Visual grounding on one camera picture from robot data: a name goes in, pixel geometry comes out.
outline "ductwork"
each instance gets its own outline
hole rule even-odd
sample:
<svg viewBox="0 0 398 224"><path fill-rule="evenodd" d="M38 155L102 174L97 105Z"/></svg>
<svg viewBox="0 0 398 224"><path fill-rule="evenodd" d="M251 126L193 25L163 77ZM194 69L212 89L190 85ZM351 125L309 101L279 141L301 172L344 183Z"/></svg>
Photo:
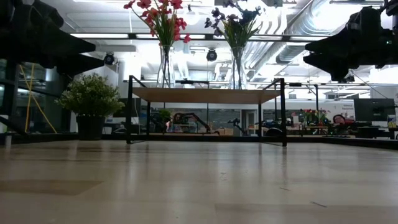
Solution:
<svg viewBox="0 0 398 224"><path fill-rule="evenodd" d="M330 4L329 0L313 0L301 12L297 20L285 30L284 34L330 35L341 27L349 19L349 16L359 10L359 8L352 5L339 6ZM303 51L303 45L289 45L289 43L283 42L272 44L254 67L257 71L255 76L258 73L267 73L270 76L274 76L275 73L269 73L263 69L270 60L272 60L272 63L288 64Z"/></svg>
<svg viewBox="0 0 398 224"><path fill-rule="evenodd" d="M287 27L287 15L286 10L281 7L274 8L270 7L267 9L267 16L270 18L269 21L263 19L261 24L260 34L281 34ZM253 68L261 57L271 47L270 42L250 42L246 46L246 55L244 65L246 68Z"/></svg>

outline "glass vase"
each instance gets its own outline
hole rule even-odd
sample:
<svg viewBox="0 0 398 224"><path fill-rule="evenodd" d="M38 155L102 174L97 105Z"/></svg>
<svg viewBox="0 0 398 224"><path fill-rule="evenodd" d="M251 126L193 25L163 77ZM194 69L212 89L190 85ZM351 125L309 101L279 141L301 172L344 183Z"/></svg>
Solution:
<svg viewBox="0 0 398 224"><path fill-rule="evenodd" d="M160 66L157 73L157 88L175 88L174 67L172 61L173 47L160 46Z"/></svg>
<svg viewBox="0 0 398 224"><path fill-rule="evenodd" d="M232 74L229 79L229 88L232 90L247 90L248 80L243 69L244 47L234 47L231 49L232 55Z"/></svg>

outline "yellow cable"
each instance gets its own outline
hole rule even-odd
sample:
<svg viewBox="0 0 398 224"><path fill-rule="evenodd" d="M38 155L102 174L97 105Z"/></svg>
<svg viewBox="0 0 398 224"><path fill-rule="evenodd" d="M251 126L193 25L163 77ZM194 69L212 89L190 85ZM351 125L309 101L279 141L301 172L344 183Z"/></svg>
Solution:
<svg viewBox="0 0 398 224"><path fill-rule="evenodd" d="M33 82L33 74L35 69L35 63L32 64L32 72L30 73L30 84L29 89L32 89L32 82ZM32 98L32 91L29 90L29 99L27 100L27 110L26 110L26 122L25 122L25 132L27 132L27 127L29 123L29 108L30 108L30 99Z"/></svg>
<svg viewBox="0 0 398 224"><path fill-rule="evenodd" d="M32 88L29 88L29 85L28 85L28 83L27 83L26 75L25 75L25 72L24 72L24 68L22 68L21 65L19 65L19 67L21 68L21 72L22 72L22 74L24 75L24 80L25 80L25 83L26 83L26 85L27 85L29 91L32 91ZM36 100L36 98L35 98L34 95L32 95L32 98L33 98L33 100L36 102L37 107L39 108L40 112L42 113L42 115L44 116L45 120L48 122L48 124L50 125L50 127L52 128L52 130L54 131L54 133L57 134L57 131L56 131L55 128L52 126L51 122L47 119L46 115L45 115L44 112L42 111L42 109L41 109L41 107L40 107L39 103L37 102L37 100Z"/></svg>

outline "glass wall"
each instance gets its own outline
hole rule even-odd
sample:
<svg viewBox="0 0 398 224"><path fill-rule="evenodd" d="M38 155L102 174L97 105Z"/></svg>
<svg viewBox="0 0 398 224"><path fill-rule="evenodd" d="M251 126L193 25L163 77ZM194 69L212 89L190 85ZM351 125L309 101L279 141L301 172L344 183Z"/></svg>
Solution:
<svg viewBox="0 0 398 224"><path fill-rule="evenodd" d="M6 65L7 61L4 59L0 59L0 78L6 77Z"/></svg>
<svg viewBox="0 0 398 224"><path fill-rule="evenodd" d="M24 127L29 110L28 131L30 133L53 133L51 125L56 131L66 131L67 127L62 124L62 108L54 102L56 97L35 92L32 92L32 96L34 96L37 103L31 98L28 109L29 91L18 89L14 120L18 120L21 126Z"/></svg>
<svg viewBox="0 0 398 224"><path fill-rule="evenodd" d="M66 76L61 76L57 73L57 69L46 69L40 65L35 64L33 67L32 63L25 63L22 65L28 84L32 82L33 88L37 90L46 91L55 95L62 93L63 88L69 79ZM34 68L33 79L31 79L32 68ZM24 74L22 71L19 72L18 82L21 85L26 85Z"/></svg>
<svg viewBox="0 0 398 224"><path fill-rule="evenodd" d="M56 68L46 69L33 63L17 65L0 60L1 114L8 115L13 123L28 133L68 132L70 112L55 104L68 82L69 78L59 75Z"/></svg>

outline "black metal table frame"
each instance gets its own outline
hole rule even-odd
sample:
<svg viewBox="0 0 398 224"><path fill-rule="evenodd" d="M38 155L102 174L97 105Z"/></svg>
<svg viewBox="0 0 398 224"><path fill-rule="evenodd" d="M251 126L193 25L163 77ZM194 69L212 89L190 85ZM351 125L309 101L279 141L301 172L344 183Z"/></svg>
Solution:
<svg viewBox="0 0 398 224"><path fill-rule="evenodd" d="M222 141L222 142L282 142L282 146L287 146L287 131L286 131L286 107L285 107L285 79L277 78L271 84L267 85L262 90L267 90L274 86L276 89L277 85L280 85L280 110L281 110L281 131L282 137L280 138L270 138L262 136L262 103L258 104L258 137L252 136L168 136L160 135L154 136L150 135L150 102L147 101L147 120L146 120L146 134L145 135L132 135L131 134L131 116L132 116L132 84L133 80L138 82L141 87L146 88L146 86L140 82L133 75L129 76L128 81L128 91L127 91L127 105L126 105L126 142L128 144L133 144L136 141L151 141L151 140L173 140L173 141ZM275 97L275 113L277 112L277 98Z"/></svg>

